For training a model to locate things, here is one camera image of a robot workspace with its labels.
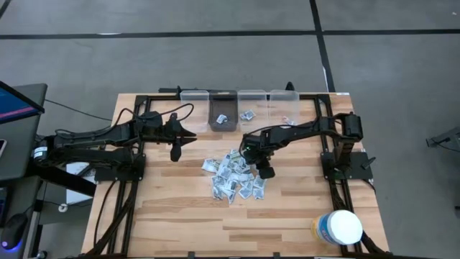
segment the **computer mouse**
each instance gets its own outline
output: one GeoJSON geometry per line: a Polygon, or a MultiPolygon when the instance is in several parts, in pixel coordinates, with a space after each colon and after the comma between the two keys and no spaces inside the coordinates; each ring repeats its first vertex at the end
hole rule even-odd
{"type": "Polygon", "coordinates": [[[5,250],[15,248],[21,242],[22,235],[27,226],[27,215],[19,213],[13,215],[5,223],[1,233],[0,244],[5,250]]]}

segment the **plastic bottle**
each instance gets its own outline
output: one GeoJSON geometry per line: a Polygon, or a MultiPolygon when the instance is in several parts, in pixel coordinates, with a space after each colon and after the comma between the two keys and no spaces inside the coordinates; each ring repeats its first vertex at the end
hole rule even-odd
{"type": "Polygon", "coordinates": [[[330,244],[352,245],[361,240],[362,224],[355,214],[337,210],[315,218],[311,234],[330,244]]]}

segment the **plastic container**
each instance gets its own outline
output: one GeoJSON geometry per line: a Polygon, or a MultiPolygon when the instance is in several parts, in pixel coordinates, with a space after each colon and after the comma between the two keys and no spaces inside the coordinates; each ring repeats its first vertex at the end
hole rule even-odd
{"type": "MultiPolygon", "coordinates": [[[[181,121],[182,127],[194,133],[208,131],[209,116],[209,92],[204,90],[182,91],[180,92],[180,102],[182,104],[193,104],[192,114],[181,121]]],[[[181,109],[178,111],[178,117],[183,118],[190,110],[181,109]]]]}
{"type": "Polygon", "coordinates": [[[267,92],[264,90],[238,91],[239,129],[242,132],[251,132],[268,126],[267,92]],[[252,119],[242,119],[241,115],[247,111],[254,112],[252,119]]]}
{"type": "Polygon", "coordinates": [[[234,132],[238,125],[238,100],[236,91],[212,90],[209,92],[209,126],[214,132],[234,132]],[[220,116],[225,122],[218,123],[220,116]]]}
{"type": "Polygon", "coordinates": [[[273,90],[270,92],[270,125],[299,124],[300,97],[297,91],[273,90]]]}
{"type": "Polygon", "coordinates": [[[362,224],[355,214],[338,210],[315,218],[311,223],[311,234],[330,244],[353,245],[361,240],[362,224]]]}

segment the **pile of packets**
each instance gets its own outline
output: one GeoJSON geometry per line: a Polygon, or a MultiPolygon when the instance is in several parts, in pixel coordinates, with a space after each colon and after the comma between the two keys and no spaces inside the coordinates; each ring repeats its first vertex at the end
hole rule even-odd
{"type": "Polygon", "coordinates": [[[241,186],[238,194],[243,199],[248,199],[251,195],[255,199],[264,198],[264,188],[267,180],[262,180],[260,176],[254,177],[251,168],[246,164],[245,159],[240,156],[238,150],[231,150],[224,156],[222,161],[205,159],[201,167],[203,170],[215,173],[211,177],[213,181],[213,197],[224,199],[224,194],[232,204],[236,197],[236,188],[241,186]]]}

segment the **white container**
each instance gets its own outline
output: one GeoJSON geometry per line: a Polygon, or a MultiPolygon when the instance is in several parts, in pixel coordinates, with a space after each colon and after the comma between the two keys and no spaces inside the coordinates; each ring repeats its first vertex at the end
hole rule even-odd
{"type": "MultiPolygon", "coordinates": [[[[184,129],[194,133],[208,131],[209,92],[204,90],[182,91],[180,102],[194,105],[192,114],[181,122],[184,129]]],[[[183,118],[189,111],[185,108],[179,110],[178,118],[183,118]]]]}
{"type": "Polygon", "coordinates": [[[251,120],[239,118],[242,132],[250,132],[268,125],[267,92],[264,90],[238,91],[238,115],[251,110],[255,116],[251,120]]]}
{"type": "Polygon", "coordinates": [[[354,213],[338,210],[315,218],[311,234],[330,244],[353,245],[361,240],[362,224],[354,213]]]}
{"type": "Polygon", "coordinates": [[[270,92],[270,125],[299,124],[300,96],[296,91],[273,90],[270,92]]]}

